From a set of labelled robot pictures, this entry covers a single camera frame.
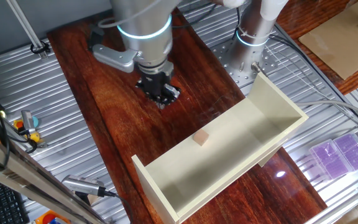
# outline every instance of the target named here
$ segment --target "small wooden block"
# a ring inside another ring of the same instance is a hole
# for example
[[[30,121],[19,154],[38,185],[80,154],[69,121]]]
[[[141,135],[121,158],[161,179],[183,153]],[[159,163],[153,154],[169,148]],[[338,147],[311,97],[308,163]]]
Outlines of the small wooden block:
[[[197,142],[200,146],[203,146],[203,144],[208,140],[209,134],[206,133],[204,130],[200,129],[194,134],[193,140]]]

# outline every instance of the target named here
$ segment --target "open white box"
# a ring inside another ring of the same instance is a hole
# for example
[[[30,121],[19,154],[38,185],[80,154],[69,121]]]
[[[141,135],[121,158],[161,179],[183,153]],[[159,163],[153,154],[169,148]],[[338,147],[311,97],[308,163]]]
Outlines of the open white box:
[[[262,73],[248,97],[143,166],[134,155],[143,190],[165,224],[182,223],[256,164],[264,165],[307,115]]]

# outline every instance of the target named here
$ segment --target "purple container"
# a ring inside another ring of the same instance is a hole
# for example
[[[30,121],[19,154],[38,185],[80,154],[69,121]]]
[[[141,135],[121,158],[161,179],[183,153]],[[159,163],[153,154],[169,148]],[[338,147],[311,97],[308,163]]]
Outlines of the purple container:
[[[312,147],[310,153],[330,179],[335,179],[353,170],[332,140]]]
[[[358,137],[355,134],[345,134],[334,140],[334,143],[350,163],[354,170],[358,169]]]

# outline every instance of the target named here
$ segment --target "gray cable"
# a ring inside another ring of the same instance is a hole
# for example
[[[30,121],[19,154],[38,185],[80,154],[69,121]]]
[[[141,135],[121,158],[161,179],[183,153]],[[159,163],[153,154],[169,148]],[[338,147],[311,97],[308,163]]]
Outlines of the gray cable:
[[[283,56],[284,58],[286,58],[288,61],[290,61],[297,69],[299,69],[299,71],[303,74],[303,76],[304,76],[307,80],[309,80],[310,84],[312,84],[312,85],[316,88],[317,91],[320,91],[320,89],[317,87],[317,85],[314,84],[313,81],[311,81],[311,79],[309,78],[309,76],[308,76],[290,57],[287,57],[286,55],[284,55],[283,53],[281,53],[281,52],[279,52],[279,51],[277,51],[277,50],[275,50],[275,49],[273,49],[273,50],[275,51],[275,53],[280,54],[281,56]],[[326,95],[323,95],[323,96],[324,96],[324,98],[326,98],[327,100],[332,100],[332,99],[330,99],[329,97],[327,97]],[[349,115],[348,112],[347,112],[344,108],[341,108],[341,107],[338,106],[338,105],[335,105],[335,107],[336,107],[339,111],[341,111],[345,116],[347,116],[349,119],[351,119],[353,122],[355,122],[356,124],[358,124],[358,120],[355,119],[355,118],[353,118],[351,115]]]
[[[297,106],[309,106],[309,105],[320,105],[320,104],[334,104],[334,105],[341,105],[345,106],[347,108],[353,109],[356,112],[358,112],[358,108],[350,105],[345,102],[336,101],[336,100],[319,100],[319,101],[313,101],[313,102],[302,102],[302,103],[296,103]]]
[[[105,28],[112,28],[112,27],[116,27],[116,26],[119,26],[125,22],[128,22],[138,16],[140,16],[141,14],[147,12],[149,9],[151,9],[152,7],[154,7],[155,5],[157,5],[161,0],[155,0],[152,4],[149,4],[146,8],[144,8],[143,10],[133,14],[131,17],[128,17],[126,19],[123,19],[121,21],[118,21],[118,22],[113,22],[112,24],[103,24],[104,22],[107,22],[107,21],[111,21],[113,20],[114,18],[107,18],[107,19],[102,19],[101,21],[98,22],[98,27],[102,28],[102,29],[105,29]]]

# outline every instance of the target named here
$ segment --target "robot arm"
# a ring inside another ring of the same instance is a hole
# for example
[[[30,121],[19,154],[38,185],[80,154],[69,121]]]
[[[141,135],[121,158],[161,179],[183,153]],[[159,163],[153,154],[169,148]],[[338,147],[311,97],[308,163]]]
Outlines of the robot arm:
[[[124,72],[132,72],[136,64],[141,79],[136,87],[154,102],[159,108],[174,102],[180,94],[180,89],[171,86],[173,64],[167,60],[172,49],[172,16],[171,12],[181,0],[110,0],[115,20],[129,20],[117,28],[121,33],[126,47],[125,52],[118,52],[101,45],[103,31],[94,29],[90,50],[97,60]],[[245,0],[211,0],[227,7],[238,7]],[[247,35],[251,42],[260,44],[266,41],[278,14],[288,0],[253,0],[251,11],[243,15],[246,21],[243,26],[249,26],[246,32],[255,32],[255,36]],[[234,52],[236,58],[244,59],[241,52]],[[255,62],[248,58],[249,65]]]

